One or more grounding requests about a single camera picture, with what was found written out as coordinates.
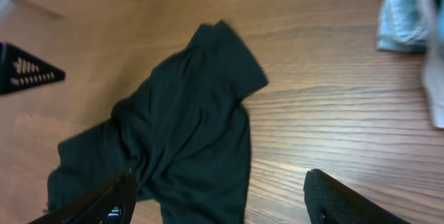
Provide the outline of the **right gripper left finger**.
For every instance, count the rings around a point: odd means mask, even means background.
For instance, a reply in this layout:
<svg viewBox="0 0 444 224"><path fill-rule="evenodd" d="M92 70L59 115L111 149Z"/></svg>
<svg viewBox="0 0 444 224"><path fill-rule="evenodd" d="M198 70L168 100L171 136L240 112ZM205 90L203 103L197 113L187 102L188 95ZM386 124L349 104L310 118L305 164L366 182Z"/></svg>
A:
<svg viewBox="0 0 444 224"><path fill-rule="evenodd" d="M102 185L30 224L130 224L137 202L137 178L126 169Z"/></svg>

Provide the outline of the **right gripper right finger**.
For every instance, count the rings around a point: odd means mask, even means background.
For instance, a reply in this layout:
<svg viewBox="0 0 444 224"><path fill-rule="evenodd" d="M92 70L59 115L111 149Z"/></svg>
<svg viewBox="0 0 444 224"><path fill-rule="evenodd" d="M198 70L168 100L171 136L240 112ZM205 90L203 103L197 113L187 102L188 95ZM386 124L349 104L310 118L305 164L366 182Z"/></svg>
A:
<svg viewBox="0 0 444 224"><path fill-rule="evenodd" d="M319 169L306 173L303 191L311 224L409 224Z"/></svg>

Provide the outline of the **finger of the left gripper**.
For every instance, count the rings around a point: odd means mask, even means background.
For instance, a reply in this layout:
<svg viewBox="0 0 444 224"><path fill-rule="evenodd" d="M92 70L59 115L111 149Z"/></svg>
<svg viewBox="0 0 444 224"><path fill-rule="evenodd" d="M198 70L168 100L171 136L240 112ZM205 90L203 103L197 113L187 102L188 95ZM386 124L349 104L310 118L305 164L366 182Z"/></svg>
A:
<svg viewBox="0 0 444 224"><path fill-rule="evenodd" d="M65 72L21 48L1 42L1 95L56 83Z"/></svg>

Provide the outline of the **black t-shirt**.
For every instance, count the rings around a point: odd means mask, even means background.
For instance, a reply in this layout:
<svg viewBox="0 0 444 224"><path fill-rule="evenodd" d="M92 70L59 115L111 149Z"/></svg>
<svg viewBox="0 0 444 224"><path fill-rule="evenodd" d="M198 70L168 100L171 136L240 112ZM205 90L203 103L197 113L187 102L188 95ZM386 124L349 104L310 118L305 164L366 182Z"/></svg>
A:
<svg viewBox="0 0 444 224"><path fill-rule="evenodd" d="M138 200L165 223L242 223L250 175L250 124L242 101L265 87L262 68L224 21L199 26L103 123L58 145L48 179L54 211L122 170Z"/></svg>

